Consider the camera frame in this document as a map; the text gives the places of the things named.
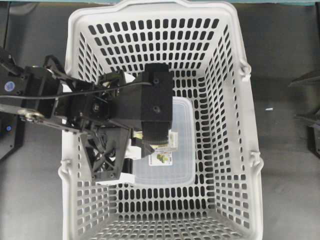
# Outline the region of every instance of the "dark table surface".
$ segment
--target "dark table surface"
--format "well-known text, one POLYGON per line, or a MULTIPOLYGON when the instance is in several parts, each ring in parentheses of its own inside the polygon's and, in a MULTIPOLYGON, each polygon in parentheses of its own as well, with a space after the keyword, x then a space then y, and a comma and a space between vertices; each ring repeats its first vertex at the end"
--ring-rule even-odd
MULTIPOLYGON (((19 65, 65 59, 68 17, 84 3, 29 3, 10 7, 6 48, 19 65)), ((320 69, 315 6, 235 5, 252 66, 262 170, 264 240, 318 240, 320 159, 307 148, 297 113, 320 108, 320 87, 287 88, 320 69)), ((62 186, 57 170, 61 133, 27 124, 24 146, 0 162, 0 239, 56 240, 62 235, 62 186)))

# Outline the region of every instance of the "basket handle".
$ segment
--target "basket handle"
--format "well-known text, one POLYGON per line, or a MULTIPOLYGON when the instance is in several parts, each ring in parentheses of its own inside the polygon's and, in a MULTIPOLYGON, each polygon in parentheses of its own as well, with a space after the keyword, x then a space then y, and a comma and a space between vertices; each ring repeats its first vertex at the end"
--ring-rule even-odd
POLYGON ((250 153, 250 165, 253 168, 255 175, 258 175, 264 167, 264 160, 260 157, 259 151, 251 151, 250 153))
POLYGON ((191 7, 194 2, 186 1, 186 0, 123 0, 119 2, 114 7, 116 10, 121 10, 130 5, 139 5, 139 4, 160 4, 160 3, 176 3, 186 8, 191 7))

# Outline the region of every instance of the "screw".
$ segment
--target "screw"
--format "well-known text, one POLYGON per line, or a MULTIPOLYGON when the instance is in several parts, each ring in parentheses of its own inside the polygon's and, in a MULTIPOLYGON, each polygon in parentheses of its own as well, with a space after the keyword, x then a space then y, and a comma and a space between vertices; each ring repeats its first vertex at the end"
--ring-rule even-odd
POLYGON ((156 114, 159 114, 161 112, 161 109, 159 106, 153 106, 153 111, 156 113, 156 114))
POLYGON ((116 151, 113 149, 112 152, 109 153, 109 157, 113 158, 116 155, 116 151))
POLYGON ((159 78, 155 77, 155 78, 153 79, 153 83, 154 83, 154 84, 158 84, 159 82, 160 82, 159 78))
POLYGON ((95 102, 95 103, 93 104, 93 106, 92 106, 92 109, 93 109, 93 111, 96 112, 96 113, 99 112, 99 109, 100 109, 99 104, 95 102))

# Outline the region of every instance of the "black cable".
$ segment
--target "black cable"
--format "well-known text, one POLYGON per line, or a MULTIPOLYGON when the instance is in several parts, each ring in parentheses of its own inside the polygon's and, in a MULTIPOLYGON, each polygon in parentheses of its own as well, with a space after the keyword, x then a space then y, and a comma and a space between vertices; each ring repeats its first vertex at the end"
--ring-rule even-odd
POLYGON ((0 98, 8 98, 8 99, 23 99, 23 100, 46 100, 46 99, 59 99, 64 97, 70 97, 75 95, 83 95, 83 94, 95 94, 95 93, 101 93, 101 92, 109 92, 117 89, 124 89, 128 87, 133 87, 137 85, 147 85, 152 86, 152 83, 150 82, 130 82, 125 85, 121 86, 115 86, 115 87, 104 87, 100 89, 93 89, 93 90, 86 90, 86 91, 75 91, 75 92, 65 92, 57 95, 48 95, 48 96, 17 96, 17 95, 0 95, 0 98))

